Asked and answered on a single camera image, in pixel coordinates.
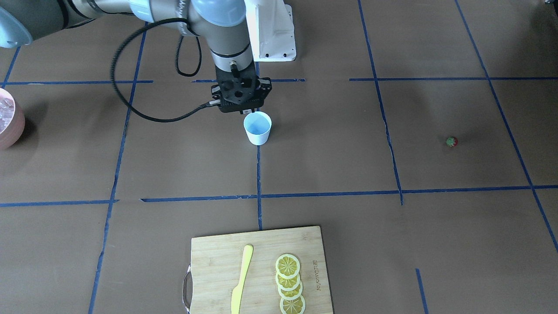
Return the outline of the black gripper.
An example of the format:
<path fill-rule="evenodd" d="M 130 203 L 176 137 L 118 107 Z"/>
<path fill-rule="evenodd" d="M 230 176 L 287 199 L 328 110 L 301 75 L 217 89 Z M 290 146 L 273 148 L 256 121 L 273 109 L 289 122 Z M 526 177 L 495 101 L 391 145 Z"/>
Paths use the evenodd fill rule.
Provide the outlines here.
<path fill-rule="evenodd" d="M 253 62 L 243 70 L 236 65 L 232 65 L 230 70 L 228 72 L 216 66 L 217 83 L 211 86 L 211 96 L 218 101 L 221 113 L 254 112 L 264 106 L 272 90 L 271 79 L 257 76 Z"/>

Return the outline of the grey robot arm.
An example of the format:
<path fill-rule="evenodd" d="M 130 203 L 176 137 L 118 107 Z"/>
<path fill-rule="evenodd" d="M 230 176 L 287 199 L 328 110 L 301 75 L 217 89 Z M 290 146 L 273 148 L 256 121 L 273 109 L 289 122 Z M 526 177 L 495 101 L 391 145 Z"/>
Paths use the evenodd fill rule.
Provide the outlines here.
<path fill-rule="evenodd" d="M 257 76 L 252 56 L 246 5 L 243 0 L 3 0 L 1 46 L 18 48 L 64 29 L 79 27 L 107 15 L 135 16 L 146 26 L 117 49 L 110 66 L 114 91 L 133 113 L 140 113 L 120 93 L 114 74 L 124 48 L 157 26 L 179 30 L 181 36 L 203 37 L 211 50 L 216 80 L 212 100 L 199 109 L 218 107 L 222 113 L 254 112 L 272 90 L 269 78 Z"/>

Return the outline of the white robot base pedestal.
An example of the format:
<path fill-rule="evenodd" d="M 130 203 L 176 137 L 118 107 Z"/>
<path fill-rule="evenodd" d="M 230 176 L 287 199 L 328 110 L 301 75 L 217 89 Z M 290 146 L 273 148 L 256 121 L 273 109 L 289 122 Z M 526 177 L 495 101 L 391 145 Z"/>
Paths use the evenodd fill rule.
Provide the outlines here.
<path fill-rule="evenodd" d="M 252 56 L 255 62 L 296 59 L 293 11 L 283 0 L 245 0 Z"/>

